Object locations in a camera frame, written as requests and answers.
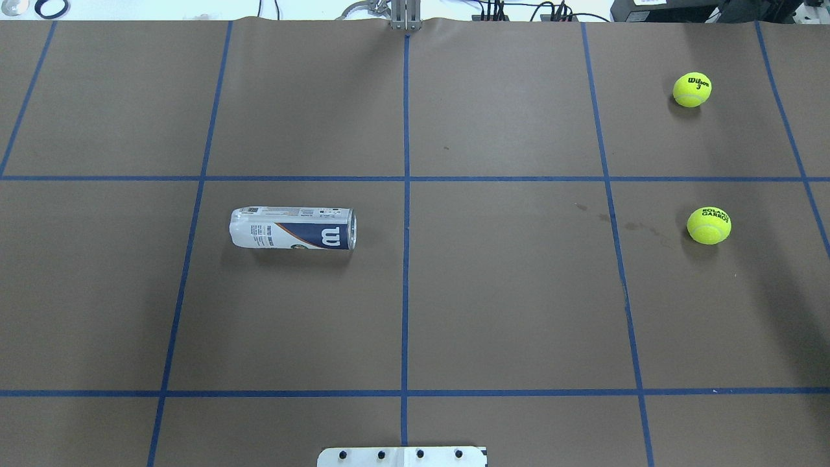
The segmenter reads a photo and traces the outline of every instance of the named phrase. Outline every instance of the blue grid line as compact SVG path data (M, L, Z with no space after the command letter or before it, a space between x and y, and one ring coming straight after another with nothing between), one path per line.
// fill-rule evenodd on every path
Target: blue grid line
M222 82L225 76L225 65L227 64L227 51L231 45L231 33L233 32L233 22L227 22L227 31L225 32L225 46L222 49L222 63L219 65L219 76L216 81L216 92L213 96L213 108L211 110L210 123L207 128L207 139L205 141L205 151L202 159L202 174L199 180L199 186L196 190L196 201L193 204L193 216L190 220L190 232L188 234L188 246L184 254L184 262L182 266L182 277L178 285L178 296L176 298L176 308L173 312L173 324L170 327L170 341L167 348L167 357L164 361L164 373L161 381L161 394L159 395L159 405L156 408L156 417L153 424L153 436L150 439L149 453L147 454L147 467L153 467L155 463L156 448L159 446L159 433L161 431L161 422L164 416L164 403L166 401L166 393L168 383L170 381L170 368L173 365L173 353L176 350L176 336L178 334L179 318L182 315L182 304L184 302L184 290L188 282L188 273L190 269L190 258L193 254L193 239L196 237L196 224L199 219L199 210L202 207L202 194L204 192L205 174L208 172L208 161L210 160L210 149L213 140L213 128L216 125L216 114L219 111L219 100L222 98Z
M351 398L395 397L399 390L168 390L166 398ZM617 389L420 389L407 390L407 397L614 397L614 396L752 396L752 395L812 395L829 394L830 386L771 386L771 387L678 387ZM0 397L160 397L162 391L108 391L108 390L0 390Z
M23 123L23 116L26 114L26 108L29 107L29 100L32 98L32 93L35 91L37 78L41 75L41 68L43 62L46 61L46 54L49 52L49 46L52 38L55 36L55 29L57 28L57 21L53 21L49 27L49 33L46 35L46 41L43 43L43 50L41 56L37 59L35 72L32 73L32 80L29 81L29 87L26 89L26 95L23 97L23 103L20 105L20 112L17 113L17 120L14 121L12 134L8 138L8 145L6 145L6 152L3 153L2 161L0 161L0 177L6 171L6 164L8 164L9 157L12 156L12 149L14 148L14 141L17 139L17 132L20 131L20 125Z
M614 209L614 198L611 191L611 178L608 173L608 159L605 154L605 141L603 138L603 126L599 118L599 104L597 103L597 88L593 80L593 67L591 66L591 48L588 44L588 31L585 23L580 23L582 29L582 44L585 50L585 67L588 71L588 85L591 91L591 104L593 105L593 123L597 127L597 143L599 146L599 159L603 166L603 177L605 178L605 195L608 198L608 216L611 218L611 233L614 239L614 250L617 253L617 270L622 294L625 297L625 314L628 326L628 345L631 347L631 360L634 368L634 381L637 383L637 390L642 391L642 374L640 372L640 357L637 353L637 338L634 333L634 319L631 314L631 300L628 296L628 283L625 276L625 264L623 263L623 250L620 247L619 230L617 227L617 214ZM652 436L648 427L648 413L646 411L646 397L643 394L637 396L640 405L640 421L642 424L642 438L645 442L646 461L649 467L654 467L654 454L652 452Z
M401 446L409 443L409 34L403 37L403 275L401 300Z
M802 183L830 182L830 177L709 177L709 176L641 176L611 175L612 182L702 182L702 183ZM596 175L427 175L409 177L399 175L3 175L6 181L103 181L103 182L594 182L602 183L604 176Z
M827 253L828 258L830 258L830 241L828 241L828 234L827 231L824 229L824 222L822 222L822 216L818 213L816 199L813 197L813 190L810 188L810 182L807 179L807 171L804 169L804 163L801 161L801 154L798 152L798 146L795 144L795 137L793 136L793 131L789 126L789 119L787 118L787 112L784 110L784 104L783 102L781 102L781 95L779 95L778 86L775 85L775 76L773 76L773 68L769 64L767 46L764 43L764 34L761 32L761 23L758 21L755 21L755 33L758 35L758 44L761 47L761 55L764 57L764 66L767 69L767 77L769 78L769 85L772 87L773 90L773 96L775 96L775 104L778 105L779 113L781 114L781 121L784 123L784 129L787 131L789 145L793 149L795 163L798 166L798 172L801 174L801 180L804 183L804 190L807 192L807 199L810 201L810 207L813 209L813 217L816 219L818 232L821 234L822 241L824 242L824 251L825 253Z

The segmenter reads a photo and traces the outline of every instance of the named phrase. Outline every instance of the white mounting plate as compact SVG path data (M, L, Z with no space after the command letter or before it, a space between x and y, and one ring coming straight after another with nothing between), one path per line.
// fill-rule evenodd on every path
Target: white mounting plate
M487 448L474 446L328 448L317 457L317 467L371 466L487 467Z

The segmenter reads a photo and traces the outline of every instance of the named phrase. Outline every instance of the can label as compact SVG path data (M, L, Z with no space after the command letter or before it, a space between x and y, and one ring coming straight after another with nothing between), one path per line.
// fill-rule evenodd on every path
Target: can label
M354 249L357 219L346 208L234 209L233 244L243 248Z

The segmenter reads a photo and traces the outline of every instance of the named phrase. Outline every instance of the black box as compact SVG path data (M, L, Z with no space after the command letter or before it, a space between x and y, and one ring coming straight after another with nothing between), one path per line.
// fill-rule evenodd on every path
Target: black box
M614 0L611 16L617 22L706 22L718 0L667 0L662 5L634 4L634 0Z

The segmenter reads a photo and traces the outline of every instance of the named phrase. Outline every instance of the tennis ball with roland garros text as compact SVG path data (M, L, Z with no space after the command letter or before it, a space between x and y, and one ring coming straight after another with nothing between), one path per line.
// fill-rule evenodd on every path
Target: tennis ball with roland garros text
M723 209L706 206L691 213L686 221L686 229L697 243L714 245L729 237L732 219Z
M684 107L697 107L709 99L712 93L712 80L697 71L686 73L675 81L671 94L675 101Z

